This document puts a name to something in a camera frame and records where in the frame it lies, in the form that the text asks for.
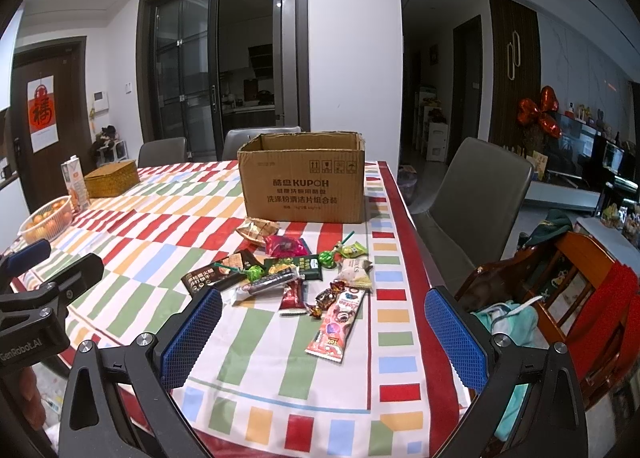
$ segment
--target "balloon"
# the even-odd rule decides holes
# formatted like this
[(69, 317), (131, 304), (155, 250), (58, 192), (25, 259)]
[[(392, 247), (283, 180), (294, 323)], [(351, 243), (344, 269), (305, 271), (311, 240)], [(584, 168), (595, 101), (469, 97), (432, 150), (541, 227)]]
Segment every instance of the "balloon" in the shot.
[(529, 125), (539, 114), (538, 106), (530, 98), (523, 98), (518, 102), (518, 122), (521, 125)]
[(545, 86), (540, 91), (540, 110), (542, 112), (557, 111), (559, 108), (556, 92), (551, 86)]
[(560, 138), (562, 136), (560, 126), (556, 123), (556, 120), (548, 114), (540, 115), (538, 123), (540, 124), (540, 127), (542, 127), (542, 131), (547, 133), (549, 136), (552, 136), (553, 138)]

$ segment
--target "woven box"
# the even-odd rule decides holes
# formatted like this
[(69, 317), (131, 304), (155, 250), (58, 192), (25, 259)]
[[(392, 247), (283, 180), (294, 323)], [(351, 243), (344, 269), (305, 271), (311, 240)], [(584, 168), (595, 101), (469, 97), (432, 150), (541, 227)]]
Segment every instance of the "woven box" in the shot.
[(90, 198), (114, 198), (138, 183), (140, 177), (133, 160), (103, 165), (84, 177)]

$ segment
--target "door frame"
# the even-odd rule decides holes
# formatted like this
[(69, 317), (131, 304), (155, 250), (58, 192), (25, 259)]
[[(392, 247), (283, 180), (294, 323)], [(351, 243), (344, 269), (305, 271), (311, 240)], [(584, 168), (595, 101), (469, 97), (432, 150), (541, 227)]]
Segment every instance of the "door frame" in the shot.
[[(136, 29), (136, 83), (138, 85), (138, 111), (142, 128), (142, 139), (149, 142), (158, 139), (158, 132), (154, 130), (152, 109), (157, 105), (156, 88), (153, 66), (153, 33), (155, 8), (163, 0), (140, 0), (138, 4), (138, 24)], [(210, 22), (216, 31), (218, 21)], [(218, 34), (215, 33), (216, 44), (210, 44), (209, 52), (218, 51)], [(308, 62), (308, 1), (296, 0), (296, 60), (298, 64), (298, 117), (302, 131), (309, 131), (311, 126), (309, 111), (309, 62)], [(218, 71), (218, 56), (216, 55), (215, 71)], [(220, 105), (220, 92), (216, 91), (216, 108)]]
[[(91, 137), (91, 131), (89, 131), (89, 114), (86, 107), (86, 80), (85, 80), (85, 51), (86, 51), (86, 36), (72, 36), (72, 37), (63, 37), (60, 39), (52, 39), (49, 41), (42, 41), (38, 43), (25, 44), (24, 46), (17, 46), (14, 49), (14, 58), (12, 62), (12, 71), (16, 68), (24, 66), (25, 64), (29, 64), (31, 62), (37, 62), (38, 60), (48, 59), (52, 56), (55, 56), (57, 52), (65, 52), (66, 49), (72, 48), (75, 49), (78, 53), (78, 65), (80, 70), (79, 80), (78, 80), (78, 91), (79, 91), (79, 100), (80, 100), (80, 111), (86, 117), (83, 122), (83, 128), (85, 134), (85, 140), (88, 140), (89, 145), (93, 143)], [(6, 157), (9, 162), (11, 168), (18, 173), (20, 176), (20, 184), (22, 185), (22, 190), (25, 195), (25, 200), (29, 203), (30, 198), (27, 197), (27, 192), (25, 192), (24, 188), (24, 178), (30, 177), (30, 173), (20, 174), (20, 169), (18, 167), (17, 161), (15, 159), (15, 151), (14, 151), (14, 138), (17, 136), (17, 129), (14, 120), (15, 110), (12, 109), (11, 106), (8, 108), (8, 112), (6, 114), (7, 123), (5, 124), (5, 128), (10, 131), (10, 142), (8, 142), (6, 146)]]
[[(453, 89), (451, 95), (451, 118), (449, 120), (447, 165), (451, 163), (451, 160), (453, 160), (453, 157), (462, 142), (466, 81), (465, 33), (473, 28), (480, 30), (480, 98), (478, 100), (478, 127), (476, 128), (476, 138), (478, 138), (478, 131), (480, 127), (480, 108), (482, 107), (482, 76), (484, 75), (484, 73), (482, 73), (482, 16), (480, 15), (472, 17), (453, 29)], [(454, 141), (457, 141), (457, 147), (455, 150), (453, 149)]]

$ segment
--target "table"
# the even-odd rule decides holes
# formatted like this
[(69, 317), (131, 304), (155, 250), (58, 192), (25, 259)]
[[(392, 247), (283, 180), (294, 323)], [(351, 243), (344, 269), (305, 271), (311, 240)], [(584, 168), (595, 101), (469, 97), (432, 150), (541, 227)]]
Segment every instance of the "table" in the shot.
[(599, 218), (578, 218), (578, 225), (593, 236), (611, 256), (640, 275), (640, 251), (616, 229), (605, 227)]
[[(365, 172), (365, 223), (280, 223), (281, 233), (301, 235), (313, 251), (352, 230), (351, 241), (369, 250), (375, 291), (361, 305), (342, 364), (304, 352), (319, 321), (279, 317), (279, 297), (226, 306), (186, 385), (172, 393), (215, 456), (433, 455), (468, 406), (424, 317), (429, 278), (398, 187), (384, 162), (367, 163)], [(245, 217), (237, 162), (139, 173), (141, 183), (123, 196), (95, 200), (52, 243), (51, 257), (21, 278), (20, 287), (34, 289), (87, 253), (103, 259), (102, 281), (69, 307), (71, 347), (62, 354), (69, 365), (82, 340), (108, 347), (156, 332), (190, 300), (184, 274), (239, 248), (255, 250), (234, 231)], [(308, 297), (336, 273), (309, 282)], [(130, 386), (122, 396), (143, 425)]]

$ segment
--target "cardboard box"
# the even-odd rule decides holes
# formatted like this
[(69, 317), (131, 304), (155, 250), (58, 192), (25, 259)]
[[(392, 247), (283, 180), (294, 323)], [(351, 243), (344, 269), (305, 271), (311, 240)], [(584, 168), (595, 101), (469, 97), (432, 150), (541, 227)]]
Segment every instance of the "cardboard box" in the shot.
[(238, 150), (247, 216), (361, 223), (364, 140), (358, 133), (261, 134)]

